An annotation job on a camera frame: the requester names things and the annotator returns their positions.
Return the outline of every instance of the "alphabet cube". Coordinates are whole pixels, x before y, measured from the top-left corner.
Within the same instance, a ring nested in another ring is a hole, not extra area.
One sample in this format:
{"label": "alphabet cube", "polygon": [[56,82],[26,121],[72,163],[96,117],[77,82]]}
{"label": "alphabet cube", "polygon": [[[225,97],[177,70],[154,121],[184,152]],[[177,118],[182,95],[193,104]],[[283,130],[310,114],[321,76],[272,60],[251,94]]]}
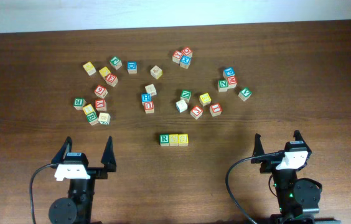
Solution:
{"label": "alphabet cube", "polygon": [[176,50],[173,54],[173,62],[180,64],[182,53]]}
{"label": "alphabet cube", "polygon": [[181,50],[182,54],[187,56],[188,58],[192,58],[192,50],[189,47],[186,47]]}
{"label": "alphabet cube", "polygon": [[153,105],[153,102],[146,102],[144,104],[145,107],[145,113],[155,113],[155,106]]}
{"label": "alphabet cube", "polygon": [[218,91],[223,92],[228,90],[228,82],[226,80],[218,81]]}
{"label": "alphabet cube", "polygon": [[180,100],[177,103],[175,103],[175,107],[180,113],[182,113],[188,109],[188,104],[184,100]]}
{"label": "alphabet cube", "polygon": [[111,116],[108,113],[100,113],[100,116],[98,117],[98,122],[100,124],[109,124],[111,120]]}
{"label": "alphabet cube", "polygon": [[159,68],[157,65],[155,65],[155,66],[151,69],[151,75],[152,75],[155,79],[159,79],[159,78],[163,75],[163,71],[161,70],[161,68]]}
{"label": "alphabet cube", "polygon": [[251,96],[251,91],[248,88],[244,88],[239,92],[239,98],[246,101]]}
{"label": "alphabet cube", "polygon": [[179,146],[188,146],[188,134],[179,134],[178,135],[178,145]]}
{"label": "alphabet cube", "polygon": [[221,114],[221,112],[222,109],[219,103],[210,106],[210,113],[212,114],[212,116],[218,116]]}
{"label": "alphabet cube", "polygon": [[106,90],[105,87],[98,85],[96,89],[94,90],[94,93],[97,97],[100,97],[101,99],[104,99],[106,95],[108,94],[108,91]]}
{"label": "alphabet cube", "polygon": [[202,104],[202,106],[206,106],[212,102],[212,99],[210,98],[208,93],[205,93],[199,96],[199,102]]}
{"label": "alphabet cube", "polygon": [[105,82],[112,87],[115,87],[116,84],[118,84],[118,77],[116,77],[116,75],[113,74],[109,74],[106,78],[105,78]]}
{"label": "alphabet cube", "polygon": [[149,94],[150,96],[156,95],[156,89],[153,84],[145,86],[146,93]]}
{"label": "alphabet cube", "polygon": [[95,109],[97,111],[106,111],[106,102],[105,102],[105,100],[95,100]]}
{"label": "alphabet cube", "polygon": [[182,90],[181,92],[181,99],[185,100],[185,102],[189,103],[190,96],[192,95],[191,91],[188,90]]}
{"label": "alphabet cube", "polygon": [[86,115],[86,117],[90,125],[94,125],[98,123],[98,117],[96,116],[95,112],[89,113],[88,115]]}
{"label": "alphabet cube", "polygon": [[170,146],[178,146],[178,134],[170,134]]}
{"label": "alphabet cube", "polygon": [[190,58],[188,58],[187,56],[183,55],[180,61],[180,66],[182,68],[188,69],[190,65]]}
{"label": "alphabet cube", "polygon": [[228,77],[227,82],[228,82],[228,88],[235,88],[236,84],[238,84],[235,76]]}
{"label": "alphabet cube", "polygon": [[233,70],[232,67],[224,69],[224,72],[223,72],[224,78],[228,78],[234,75],[235,75],[235,71]]}
{"label": "alphabet cube", "polygon": [[94,65],[91,62],[87,62],[83,65],[84,70],[86,70],[87,74],[91,76],[92,74],[96,73]]}
{"label": "alphabet cube", "polygon": [[168,134],[161,134],[161,146],[170,146],[170,137]]}
{"label": "alphabet cube", "polygon": [[110,73],[111,73],[111,71],[109,71],[109,69],[107,67],[103,67],[100,70],[100,74],[101,74],[103,79],[105,79]]}
{"label": "alphabet cube", "polygon": [[202,114],[203,114],[203,110],[199,106],[195,106],[190,111],[190,115],[193,116],[195,119],[200,118]]}
{"label": "alphabet cube", "polygon": [[95,113],[95,110],[92,105],[84,106],[83,111],[86,115],[89,115],[90,113]]}
{"label": "alphabet cube", "polygon": [[149,94],[141,94],[141,101],[143,102],[143,105],[145,105],[146,102],[152,101],[152,99]]}
{"label": "alphabet cube", "polygon": [[127,71],[129,74],[137,73],[137,62],[127,62]]}
{"label": "alphabet cube", "polygon": [[86,101],[83,98],[75,98],[73,106],[76,108],[76,110],[82,110],[84,105],[86,105]]}
{"label": "alphabet cube", "polygon": [[112,65],[113,68],[115,68],[116,70],[119,69],[122,64],[121,64],[121,60],[118,57],[113,57],[110,60],[110,64]]}

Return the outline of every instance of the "toy block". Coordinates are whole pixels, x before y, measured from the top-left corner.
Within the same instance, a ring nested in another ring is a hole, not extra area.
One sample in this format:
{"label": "toy block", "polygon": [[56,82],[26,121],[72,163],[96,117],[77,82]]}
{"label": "toy block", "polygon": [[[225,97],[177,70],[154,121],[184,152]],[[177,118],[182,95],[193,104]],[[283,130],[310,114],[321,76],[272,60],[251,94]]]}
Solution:
{"label": "toy block", "polygon": [[251,91],[248,88],[244,88],[239,92],[239,98],[246,101],[251,96]]}
{"label": "toy block", "polygon": [[95,112],[89,113],[88,115],[86,115],[86,117],[90,125],[98,124],[98,117],[96,116]]}
{"label": "toy block", "polygon": [[235,76],[228,77],[227,82],[228,82],[228,88],[235,88],[236,84],[238,84]]}
{"label": "toy block", "polygon": [[145,107],[145,113],[155,113],[155,106],[153,105],[153,102],[146,102],[144,104]]}
{"label": "toy block", "polygon": [[188,58],[192,58],[192,50],[189,47],[186,47],[181,50],[182,54],[187,56]]}
{"label": "toy block", "polygon": [[104,99],[106,95],[108,94],[108,90],[106,90],[105,87],[98,85],[96,89],[94,90],[94,93],[97,97],[100,97],[101,99]]}
{"label": "toy block", "polygon": [[159,68],[157,65],[155,65],[155,66],[151,69],[151,75],[152,75],[155,79],[159,79],[159,78],[163,75],[163,71],[161,70],[161,68]]}
{"label": "toy block", "polygon": [[110,60],[110,64],[112,65],[113,68],[115,68],[116,70],[119,69],[122,64],[121,64],[121,60],[118,57],[113,57]]}
{"label": "toy block", "polygon": [[161,146],[170,146],[170,137],[168,134],[161,134]]}
{"label": "toy block", "polygon": [[200,118],[202,114],[203,114],[203,110],[199,106],[195,106],[190,111],[190,115],[193,116],[195,119]]}
{"label": "toy block", "polygon": [[86,105],[86,101],[83,98],[75,98],[73,106],[76,108],[76,110],[82,110],[84,105]]}
{"label": "toy block", "polygon": [[218,91],[227,91],[228,90],[228,82],[226,80],[219,80],[218,81]]}
{"label": "toy block", "polygon": [[212,114],[212,116],[218,116],[221,114],[221,112],[222,109],[219,103],[210,106],[210,113]]}
{"label": "toy block", "polygon": [[107,67],[103,67],[100,70],[100,74],[101,74],[103,79],[105,79],[110,73],[111,73],[111,71],[109,71],[109,69]]}
{"label": "toy block", "polygon": [[188,109],[188,104],[184,100],[180,100],[175,103],[175,107],[180,113],[182,113]]}
{"label": "toy block", "polygon": [[95,112],[94,108],[92,105],[87,105],[83,107],[83,111],[86,115],[89,115],[92,112]]}
{"label": "toy block", "polygon": [[153,84],[145,86],[146,93],[149,94],[150,96],[156,95],[156,89]]}
{"label": "toy block", "polygon": [[179,146],[188,146],[188,134],[179,134],[178,135],[178,145]]}
{"label": "toy block", "polygon": [[95,100],[95,109],[97,111],[106,111],[106,102],[105,102],[105,100]]}
{"label": "toy block", "polygon": [[87,74],[91,76],[92,74],[96,73],[94,65],[91,62],[87,62],[83,65],[84,70],[86,70]]}
{"label": "toy block", "polygon": [[129,74],[137,73],[137,62],[127,62],[127,71]]}
{"label": "toy block", "polygon": [[232,67],[224,69],[224,72],[223,72],[224,78],[228,78],[234,75],[235,75],[235,71],[233,70]]}
{"label": "toy block", "polygon": [[100,124],[109,124],[111,121],[111,116],[108,113],[100,113],[100,116],[98,117],[98,122]]}
{"label": "toy block", "polygon": [[116,75],[113,74],[109,74],[106,78],[105,78],[105,82],[112,87],[115,87],[116,84],[118,84],[118,77]]}
{"label": "toy block", "polygon": [[170,146],[178,146],[178,134],[170,134]]}
{"label": "toy block", "polygon": [[183,55],[181,60],[180,60],[180,66],[184,69],[188,69],[190,65],[190,58],[187,56]]}
{"label": "toy block", "polygon": [[181,99],[185,100],[185,102],[189,103],[190,96],[192,95],[191,91],[188,90],[182,90],[181,92]]}
{"label": "toy block", "polygon": [[152,101],[151,96],[149,94],[141,94],[141,101],[143,102],[143,105],[145,105],[146,102]]}
{"label": "toy block", "polygon": [[173,54],[173,62],[180,64],[182,53],[176,50]]}
{"label": "toy block", "polygon": [[210,98],[208,93],[205,93],[199,96],[199,102],[202,104],[202,106],[206,106],[212,102],[212,99]]}

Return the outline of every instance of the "white wall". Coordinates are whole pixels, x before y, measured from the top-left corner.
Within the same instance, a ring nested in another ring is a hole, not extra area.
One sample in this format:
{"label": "white wall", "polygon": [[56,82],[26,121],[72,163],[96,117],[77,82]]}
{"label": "white wall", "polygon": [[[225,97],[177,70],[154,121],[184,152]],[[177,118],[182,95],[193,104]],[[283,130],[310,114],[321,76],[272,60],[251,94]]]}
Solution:
{"label": "white wall", "polygon": [[0,0],[0,33],[351,19],[351,0]]}

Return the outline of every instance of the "brown table surface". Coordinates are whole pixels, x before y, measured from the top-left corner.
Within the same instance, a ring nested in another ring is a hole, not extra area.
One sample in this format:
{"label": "brown table surface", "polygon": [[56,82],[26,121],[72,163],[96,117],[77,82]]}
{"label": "brown table surface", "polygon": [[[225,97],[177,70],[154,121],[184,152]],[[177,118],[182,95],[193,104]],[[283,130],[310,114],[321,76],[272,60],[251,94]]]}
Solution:
{"label": "brown table surface", "polygon": [[[176,49],[193,51],[189,69],[172,62]],[[123,61],[112,69],[109,59]],[[129,75],[126,62],[138,63]],[[115,88],[82,65],[108,66]],[[155,80],[149,70],[163,69]],[[222,70],[233,67],[238,86],[217,91]],[[141,104],[153,83],[154,114]],[[91,126],[73,99],[93,103],[97,85],[108,87],[109,126]],[[246,102],[238,97],[248,87]],[[180,91],[192,91],[189,109],[179,113]],[[209,93],[223,113],[208,106],[195,120],[190,109]],[[291,22],[160,29],[84,30],[0,34],[0,223],[31,223],[28,185],[67,136],[73,151],[99,166],[113,136],[118,171],[97,180],[93,220],[104,223],[210,223],[245,220],[225,188],[225,174],[251,155],[254,136],[266,152],[282,150],[298,129],[313,153],[298,177],[321,182],[316,217],[351,223],[351,21]],[[161,147],[159,134],[187,133],[187,147]],[[268,174],[242,164],[230,176],[235,196],[254,217],[279,213]],[[66,197],[68,181],[54,170],[34,182],[37,223],[48,223],[51,203]]]}

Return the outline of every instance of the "black cable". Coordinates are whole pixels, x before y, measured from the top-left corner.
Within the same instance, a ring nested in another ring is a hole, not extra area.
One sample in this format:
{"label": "black cable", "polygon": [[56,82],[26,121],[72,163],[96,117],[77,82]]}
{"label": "black cable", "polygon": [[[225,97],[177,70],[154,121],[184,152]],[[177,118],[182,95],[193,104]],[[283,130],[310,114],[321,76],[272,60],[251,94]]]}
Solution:
{"label": "black cable", "polygon": [[236,206],[239,208],[239,210],[245,215],[245,217],[247,217],[247,219],[252,222],[253,224],[257,224],[256,221],[254,221],[254,219],[252,219],[247,212],[240,206],[240,204],[238,203],[238,201],[236,200],[235,196],[233,196],[232,192],[231,192],[231,188],[230,188],[230,184],[228,183],[228,177],[232,171],[232,169],[234,167],[236,167],[237,165],[241,164],[242,162],[251,160],[251,159],[259,159],[262,157],[268,157],[268,156],[278,156],[279,152],[274,152],[274,153],[270,153],[270,154],[265,154],[265,155],[260,155],[260,156],[252,156],[252,157],[247,157],[244,159],[239,160],[238,162],[234,163],[229,169],[228,172],[225,176],[225,185],[227,186],[227,191],[230,194],[231,199],[233,200],[233,202],[235,202]]}
{"label": "black cable", "polygon": [[274,194],[273,189],[271,188],[271,179],[272,178],[273,178],[273,175],[271,174],[269,179],[268,179],[268,188],[275,197],[278,197],[278,196],[276,196],[276,194]]}
{"label": "black cable", "polygon": [[30,209],[31,209],[31,212],[32,212],[32,220],[33,220],[33,224],[36,224],[36,219],[34,217],[34,205],[33,205],[33,189],[32,189],[32,186],[33,186],[33,180],[34,180],[34,177],[42,170],[44,170],[45,168],[48,168],[48,167],[52,167],[52,166],[56,166],[55,164],[47,164],[45,166],[42,166],[40,168],[38,168],[34,174],[32,175],[32,178],[30,179],[30,184],[29,184],[29,196],[30,196]]}

